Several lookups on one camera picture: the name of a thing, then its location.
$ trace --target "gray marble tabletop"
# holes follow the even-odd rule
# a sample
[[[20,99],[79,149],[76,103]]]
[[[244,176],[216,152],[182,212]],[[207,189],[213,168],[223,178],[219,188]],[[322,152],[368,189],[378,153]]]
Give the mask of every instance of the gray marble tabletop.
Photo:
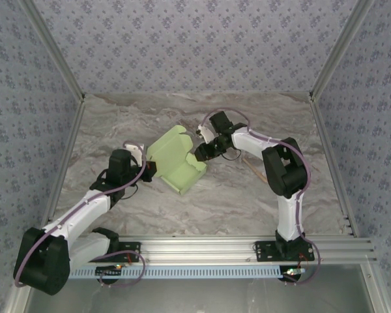
[[[174,125],[186,127],[194,149],[204,115],[219,106],[237,108],[262,134],[295,138],[311,164],[312,182],[304,195],[306,233],[346,233],[326,156],[307,101],[277,93],[194,93],[87,95],[80,130],[68,165],[55,215],[70,209],[108,166],[112,150],[130,139],[155,142]],[[234,123],[243,119],[227,114]],[[236,161],[216,158],[206,174],[183,196],[163,180],[140,182],[139,191],[120,201],[89,228],[102,226],[120,234],[274,235],[277,199],[242,157],[263,171],[262,161],[243,153]],[[126,195],[133,188],[126,190]]]

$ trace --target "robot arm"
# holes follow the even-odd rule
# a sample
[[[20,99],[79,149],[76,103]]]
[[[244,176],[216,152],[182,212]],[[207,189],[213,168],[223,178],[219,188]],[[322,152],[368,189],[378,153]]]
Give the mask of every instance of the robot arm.
[[[197,134],[205,140],[205,143],[195,150],[197,160],[206,161],[216,158],[229,148],[247,151],[263,160],[269,186],[278,198],[277,249],[287,260],[292,256],[298,256],[297,243],[302,239],[297,228],[296,204],[298,201],[301,221],[302,195],[298,200],[297,195],[307,183],[307,173],[303,162],[296,154],[276,143],[284,142],[300,151],[296,141],[292,138],[268,141],[258,139],[252,135],[252,131],[249,131],[245,124],[234,125],[224,112],[214,114],[210,121],[218,136],[214,137],[209,129],[199,126]]]
[[[98,176],[81,201],[41,230],[30,228],[25,232],[14,269],[15,278],[28,252],[41,237],[52,230],[54,231],[48,234],[31,254],[19,279],[21,283],[50,295],[56,294],[65,285],[71,271],[98,256],[117,251],[118,235],[112,231],[97,228],[86,238],[78,239],[78,237],[124,196],[124,189],[108,195],[102,192],[119,189],[135,179],[140,171],[142,171],[140,179],[146,182],[152,181],[156,173],[156,164],[146,162],[143,169],[142,155],[136,150],[134,146],[114,150],[109,159],[108,169]]]

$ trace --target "wall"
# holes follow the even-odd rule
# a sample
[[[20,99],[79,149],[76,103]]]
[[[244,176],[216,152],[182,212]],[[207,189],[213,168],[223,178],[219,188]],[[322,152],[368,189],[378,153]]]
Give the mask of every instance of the wall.
[[[362,236],[391,290],[391,0],[374,6],[319,101]]]
[[[355,0],[35,0],[86,93],[309,91]]]
[[[39,226],[76,110],[16,0],[0,0],[0,311],[24,231]]]

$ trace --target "wire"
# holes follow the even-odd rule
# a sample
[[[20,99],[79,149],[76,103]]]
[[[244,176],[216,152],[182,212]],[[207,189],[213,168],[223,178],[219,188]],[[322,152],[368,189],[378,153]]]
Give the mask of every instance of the wire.
[[[91,261],[98,261],[98,260],[101,260],[101,259],[110,258],[111,256],[118,256],[119,254],[125,254],[125,253],[128,255],[129,260],[130,260],[130,256],[129,256],[130,253],[134,254],[139,259],[141,259],[141,261],[142,261],[142,272],[140,273],[140,275],[135,280],[133,280],[131,282],[127,282],[126,284],[109,285],[109,284],[103,283],[103,276],[109,270],[102,271],[102,273],[100,274],[100,278],[98,279],[102,286],[107,286],[109,288],[124,288],[124,287],[133,286],[133,285],[137,284],[142,279],[143,275],[145,274],[146,263],[145,263],[145,259],[143,258],[143,256],[139,252],[136,252],[136,251],[133,251],[133,250],[117,251],[117,252],[113,252],[113,253],[109,253],[109,254],[104,254],[103,256],[98,256],[97,258],[92,259]]]
[[[308,258],[303,255],[303,253],[299,253],[298,256],[300,257],[300,259],[305,259],[307,261],[307,267],[306,267],[306,271],[308,270]],[[300,264],[301,264],[301,261],[299,261],[298,265],[297,265],[297,269],[300,268]]]
[[[300,199],[301,199],[301,196],[305,193],[305,191],[308,189],[308,187],[310,186],[310,183],[311,183],[311,172],[310,172],[310,166],[306,160],[306,158],[304,158],[304,156],[301,154],[300,151],[298,151],[297,149],[295,149],[292,145],[289,145],[288,143],[285,143],[285,142],[282,142],[280,140],[277,140],[277,139],[272,139],[271,137],[267,137],[267,136],[263,136],[263,135],[260,135],[260,134],[257,134],[255,133],[254,131],[252,131],[250,129],[250,120],[249,118],[244,115],[241,111],[237,110],[237,109],[233,109],[233,108],[217,108],[215,110],[212,110],[211,112],[209,112],[208,114],[206,114],[206,116],[204,116],[204,119],[202,120],[201,122],[201,126],[204,125],[205,121],[207,120],[207,118],[214,112],[217,112],[217,111],[222,111],[222,110],[227,110],[227,111],[233,111],[233,112],[236,112],[238,113],[239,115],[241,115],[243,118],[245,118],[248,126],[246,127],[247,128],[247,131],[250,135],[252,135],[254,138],[257,138],[257,139],[260,139],[260,140],[264,140],[266,142],[271,142],[271,143],[276,143],[278,145],[282,145],[288,149],[290,149],[292,152],[294,152],[300,159],[301,161],[303,162],[304,164],[304,168],[306,169],[306,173],[307,173],[307,183],[306,183],[306,186],[304,186],[304,188],[300,191],[300,192],[297,192],[297,196],[296,196],[296,205],[295,205],[295,222],[297,223],[297,232],[298,234],[300,235],[300,237],[307,243],[311,244],[312,247],[314,247],[314,250],[316,251],[317,253],[317,268],[316,270],[313,272],[313,274],[308,277],[306,280],[303,280],[302,282],[296,282],[294,279],[292,279],[291,277],[288,277],[289,279],[291,279],[293,281],[292,284],[298,284],[298,285],[301,285],[301,284],[305,284],[309,281],[311,281],[315,276],[316,274],[319,272],[320,270],[320,266],[321,266],[321,257],[320,257],[320,251],[319,249],[317,248],[317,245],[307,239],[303,234],[302,234],[302,231],[301,231],[301,228],[300,228]]]
[[[26,256],[24,257],[23,261],[20,263],[20,266],[19,266],[19,269],[18,269],[18,272],[16,273],[16,276],[14,277],[14,285],[18,288],[20,287],[24,287],[26,286],[25,284],[21,284],[20,283],[20,277],[22,275],[22,272],[26,266],[26,263],[29,261],[29,258],[32,256],[33,252],[45,241],[46,238],[48,238],[53,232],[55,232],[57,229],[58,229],[58,226],[61,227],[63,224],[65,224],[65,222],[71,218],[74,214],[76,214],[81,208],[83,208],[84,206],[86,206],[89,202],[101,197],[101,196],[105,196],[105,195],[108,195],[108,194],[112,194],[113,192],[118,192],[120,190],[123,190],[123,189],[126,189],[127,187],[133,185],[134,183],[136,183],[136,181],[138,181],[138,179],[142,176],[143,174],[143,171],[145,171],[145,168],[146,168],[146,155],[145,155],[145,152],[143,151],[143,149],[141,148],[141,146],[132,141],[132,140],[126,140],[124,143],[123,143],[123,147],[124,145],[126,145],[127,143],[130,143],[132,145],[135,145],[136,147],[138,147],[138,149],[142,152],[142,169],[140,170],[140,172],[136,175],[135,178],[133,178],[130,182],[128,182],[127,184],[123,185],[123,186],[120,186],[118,188],[114,188],[114,189],[111,189],[111,190],[107,190],[105,192],[99,192],[98,194],[95,194],[94,196],[91,196],[90,198],[88,198],[87,200],[85,200],[84,202],[81,202],[74,210],[72,210],[71,213],[69,213],[66,217],[64,217],[61,222],[56,225],[55,227],[53,227],[50,231],[48,231],[47,233],[45,233],[41,238],[39,238],[39,240],[32,246],[32,248],[30,248],[30,250],[26,253]]]
[[[224,156],[224,153],[222,153],[221,156],[222,156],[225,160],[228,160],[228,161],[236,161],[236,160],[240,157],[240,155],[242,154],[242,151],[241,151],[240,149],[234,149],[234,150],[239,151],[239,155],[238,155],[237,157],[235,157],[235,158],[226,158],[226,157]]]
[[[135,193],[138,192],[138,190],[139,190],[139,186],[138,185],[135,185],[135,187],[136,187],[136,189],[133,192],[133,194],[131,194],[130,196],[127,196],[125,198],[121,198],[121,200],[127,200],[127,199],[130,199],[131,197],[133,197],[135,195]]]

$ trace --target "light green box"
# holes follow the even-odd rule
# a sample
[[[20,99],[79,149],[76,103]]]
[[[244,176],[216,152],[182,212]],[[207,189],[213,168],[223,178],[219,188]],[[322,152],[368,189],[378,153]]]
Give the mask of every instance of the light green box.
[[[155,177],[161,177],[169,186],[183,195],[207,170],[189,151],[193,142],[184,133],[185,127],[176,125],[156,140],[147,150],[147,158],[156,162]]]

